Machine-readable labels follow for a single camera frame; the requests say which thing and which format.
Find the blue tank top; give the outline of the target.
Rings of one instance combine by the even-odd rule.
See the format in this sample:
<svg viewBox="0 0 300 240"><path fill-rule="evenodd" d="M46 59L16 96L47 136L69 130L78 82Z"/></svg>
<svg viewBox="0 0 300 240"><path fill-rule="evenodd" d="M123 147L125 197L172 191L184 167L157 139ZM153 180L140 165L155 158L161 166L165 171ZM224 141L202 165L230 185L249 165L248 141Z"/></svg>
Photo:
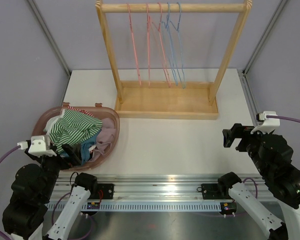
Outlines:
<svg viewBox="0 0 300 240"><path fill-rule="evenodd" d="M82 142L81 149L80 149L80 154L81 154L81 165L83 166L87 162L94 162L96 161L99 156L101 155L98 152L98 147L97 147L97 136L98 133L90 137L89 139L85 140Z"/></svg>

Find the green white striped tank top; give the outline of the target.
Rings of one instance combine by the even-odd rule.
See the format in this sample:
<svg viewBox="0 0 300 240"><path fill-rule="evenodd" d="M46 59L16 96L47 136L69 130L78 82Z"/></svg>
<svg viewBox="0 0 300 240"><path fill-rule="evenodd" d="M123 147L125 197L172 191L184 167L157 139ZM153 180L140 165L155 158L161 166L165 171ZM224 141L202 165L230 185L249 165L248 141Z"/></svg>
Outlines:
<svg viewBox="0 0 300 240"><path fill-rule="evenodd" d="M44 132L56 146L56 152L63 152L62 145L74 146L95 136L103 122L85 113L64 108L61 114L46 123Z"/></svg>

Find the pink tank top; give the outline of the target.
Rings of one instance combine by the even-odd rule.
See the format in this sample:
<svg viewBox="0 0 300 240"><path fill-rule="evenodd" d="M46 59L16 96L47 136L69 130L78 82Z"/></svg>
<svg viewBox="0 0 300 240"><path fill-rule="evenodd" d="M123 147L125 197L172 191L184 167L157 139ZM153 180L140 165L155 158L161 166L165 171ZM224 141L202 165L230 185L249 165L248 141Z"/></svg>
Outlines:
<svg viewBox="0 0 300 240"><path fill-rule="evenodd" d="M104 118L101 121L102 128L96 137L96 143L92 154L93 160L96 160L109 152L117 132L115 122L111 118Z"/></svg>

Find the red white striped tank top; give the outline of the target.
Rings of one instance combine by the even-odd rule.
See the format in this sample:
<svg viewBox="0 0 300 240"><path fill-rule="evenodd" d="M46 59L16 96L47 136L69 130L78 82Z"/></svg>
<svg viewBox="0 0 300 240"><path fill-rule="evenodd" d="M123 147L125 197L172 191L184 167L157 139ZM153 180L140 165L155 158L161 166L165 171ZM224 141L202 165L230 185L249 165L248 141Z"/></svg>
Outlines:
<svg viewBox="0 0 300 240"><path fill-rule="evenodd" d="M88 115L90 117L94 117L94 115L84 109L79 109L79 108L75 108L75 107L72 107L72 106L67 106L66 107L68 110L71 110L71 111L75 111L75 112L79 112L79 113L82 113L82 114L85 114L85 115Z"/></svg>

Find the blue wire hanger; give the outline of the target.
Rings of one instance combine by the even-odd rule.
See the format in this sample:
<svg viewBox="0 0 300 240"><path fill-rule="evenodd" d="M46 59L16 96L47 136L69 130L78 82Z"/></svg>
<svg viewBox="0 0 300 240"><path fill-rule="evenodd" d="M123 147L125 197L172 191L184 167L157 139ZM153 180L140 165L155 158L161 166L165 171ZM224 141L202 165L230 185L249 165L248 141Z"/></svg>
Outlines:
<svg viewBox="0 0 300 240"><path fill-rule="evenodd" d="M167 14L166 14L166 19L165 21L162 21L161 23L164 25L164 29L165 32L167 34L167 39L168 39L168 43L169 43L169 49L170 49L170 57L168 57L168 61L170 64L170 69L172 72L172 76L174 79L174 83L176 86L178 86L178 78L177 78L177 73L176 73L176 68L175 68L175 49L174 49L174 44L173 44L173 39L172 39L172 34L170 31L170 26L169 26L169 22L170 22L170 3L167 2Z"/></svg>
<svg viewBox="0 0 300 240"><path fill-rule="evenodd" d="M172 21L170 21L170 24L175 29L175 31L177 32L177 36L178 36L179 52L180 52L180 60L181 60L181 72L182 72L182 78L179 76L179 79L180 79L180 82L182 83L182 88L185 89L186 88L186 75L184 72L183 45L182 45L181 33L180 33L182 7L181 7L180 2L177 2L177 5L179 7L179 17L178 17L177 25L175 25Z"/></svg>

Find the pink wire hanger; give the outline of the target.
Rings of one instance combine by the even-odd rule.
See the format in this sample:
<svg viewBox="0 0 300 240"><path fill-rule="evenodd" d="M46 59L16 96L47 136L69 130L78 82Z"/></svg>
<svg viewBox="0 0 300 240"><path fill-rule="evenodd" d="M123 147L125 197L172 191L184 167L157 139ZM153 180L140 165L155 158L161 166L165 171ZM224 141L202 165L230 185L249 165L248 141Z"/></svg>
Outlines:
<svg viewBox="0 0 300 240"><path fill-rule="evenodd" d="M164 43L163 43L163 35L162 35L162 31L161 31L163 11L162 11L161 3L157 2L157 4L158 4L159 10L160 10L159 23L156 24L153 21L153 18L149 15L149 32L150 31L152 32L157 49L161 50L161 53L159 55L160 61L161 61L161 66L162 66L162 70L163 70L163 73L165 76L167 86L170 88L171 87L171 78L170 78L170 74L168 71L166 51L165 51L165 47L164 47Z"/></svg>
<svg viewBox="0 0 300 240"><path fill-rule="evenodd" d="M137 54L137 49L136 49L136 44L135 44L135 36L134 36L132 16L131 16L131 8L130 8L129 3L126 3L126 6L127 6L127 10L128 10L129 28L130 28L130 35L131 35L131 40L132 40L132 47L133 47L133 54L134 54L134 61L135 61L137 79L138 79L138 82L139 82L139 86L142 86L140 68L139 68L139 61L138 61L138 54Z"/></svg>
<svg viewBox="0 0 300 240"><path fill-rule="evenodd" d="M148 87L151 84L151 57L150 57L150 20L149 20L149 7L146 5L146 40L147 40L147 72L148 72Z"/></svg>

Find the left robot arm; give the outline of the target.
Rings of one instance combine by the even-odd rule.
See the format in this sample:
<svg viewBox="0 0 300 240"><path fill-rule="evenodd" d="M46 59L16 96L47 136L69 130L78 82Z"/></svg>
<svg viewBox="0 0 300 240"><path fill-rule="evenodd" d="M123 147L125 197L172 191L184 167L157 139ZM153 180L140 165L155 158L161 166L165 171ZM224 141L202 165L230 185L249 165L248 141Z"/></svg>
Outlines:
<svg viewBox="0 0 300 240"><path fill-rule="evenodd" d="M12 196L2 215L2 224L14 240L66 240L71 228L88 199L98 194L98 180L95 176L80 173L71 188L69 199L61 214L46 234L42 233L44 216L48 211L54 187L60 170L68 166L55 153L45 152L41 156L30 153L30 142L17 146L38 164L21 167L11 185Z"/></svg>

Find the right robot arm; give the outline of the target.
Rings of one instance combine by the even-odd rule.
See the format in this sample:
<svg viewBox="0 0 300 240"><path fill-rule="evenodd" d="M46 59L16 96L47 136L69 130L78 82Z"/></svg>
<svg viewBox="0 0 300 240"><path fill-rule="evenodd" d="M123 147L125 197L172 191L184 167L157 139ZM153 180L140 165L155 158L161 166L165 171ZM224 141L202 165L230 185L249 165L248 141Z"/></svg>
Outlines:
<svg viewBox="0 0 300 240"><path fill-rule="evenodd" d="M292 165L293 149L283 136L254 130L253 126L234 124L223 129L223 146L231 147L240 139L236 150L247 153L280 205L284 220L268 211L249 195L243 181L229 172L217 180L217 193L239 203L263 230L269 240L300 240L300 170Z"/></svg>

